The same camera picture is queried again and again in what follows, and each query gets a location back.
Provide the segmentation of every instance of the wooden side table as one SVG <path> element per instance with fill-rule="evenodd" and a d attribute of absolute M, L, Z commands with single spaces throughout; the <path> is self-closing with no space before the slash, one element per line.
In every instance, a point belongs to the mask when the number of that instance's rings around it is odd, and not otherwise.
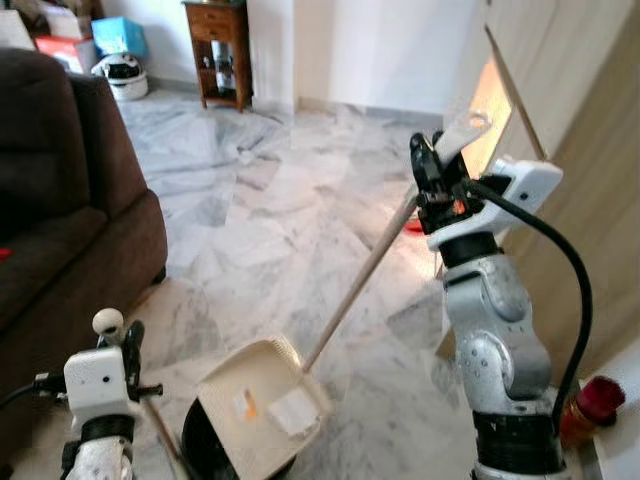
<path fill-rule="evenodd" d="M 207 102 L 236 107 L 239 112 L 251 102 L 251 59 L 249 56 L 249 23 L 245 0 L 196 1 L 185 0 L 193 59 L 198 72 L 202 108 Z M 233 52 L 232 73 L 235 90 L 221 88 L 216 80 L 212 41 L 228 43 Z M 229 66 L 223 66 L 229 73 Z"/>

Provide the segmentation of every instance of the table drawer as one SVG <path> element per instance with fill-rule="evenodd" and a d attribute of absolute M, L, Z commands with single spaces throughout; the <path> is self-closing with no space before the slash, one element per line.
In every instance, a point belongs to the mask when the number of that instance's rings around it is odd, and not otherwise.
<path fill-rule="evenodd" d="M 227 8 L 212 8 L 201 5 L 189 5 L 187 7 L 187 18 L 189 23 L 209 24 L 229 24 L 231 22 L 231 12 Z"/>
<path fill-rule="evenodd" d="M 197 40 L 230 42 L 231 30 L 229 25 L 221 23 L 193 23 L 191 24 L 191 36 Z"/>

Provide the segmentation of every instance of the blue box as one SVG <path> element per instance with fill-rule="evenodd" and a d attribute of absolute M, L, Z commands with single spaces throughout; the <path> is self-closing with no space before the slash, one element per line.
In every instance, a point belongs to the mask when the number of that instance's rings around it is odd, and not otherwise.
<path fill-rule="evenodd" d="M 91 22 L 93 41 L 98 55 L 131 53 L 137 57 L 147 56 L 142 27 L 125 17 L 103 18 Z"/>

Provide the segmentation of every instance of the sofa cushion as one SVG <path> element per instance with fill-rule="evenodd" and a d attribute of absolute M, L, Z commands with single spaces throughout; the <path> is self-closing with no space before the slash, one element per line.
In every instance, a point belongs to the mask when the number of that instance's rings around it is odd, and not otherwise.
<path fill-rule="evenodd" d="M 104 212 L 84 207 L 0 241 L 0 247 L 11 251 L 0 263 L 0 332 L 91 243 L 106 223 Z"/>
<path fill-rule="evenodd" d="M 89 204 L 80 117 L 53 58 L 0 48 L 0 238 Z"/>

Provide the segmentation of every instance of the black bucket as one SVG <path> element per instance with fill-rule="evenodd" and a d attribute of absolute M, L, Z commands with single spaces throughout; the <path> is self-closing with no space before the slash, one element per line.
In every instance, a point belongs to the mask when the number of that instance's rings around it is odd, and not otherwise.
<path fill-rule="evenodd" d="M 182 454 L 190 469 L 197 474 L 197 480 L 239 480 L 227 452 L 224 451 L 216 431 L 197 399 L 191 405 L 184 421 Z M 285 478 L 295 460 L 296 457 L 293 457 L 270 477 L 270 480 Z"/>

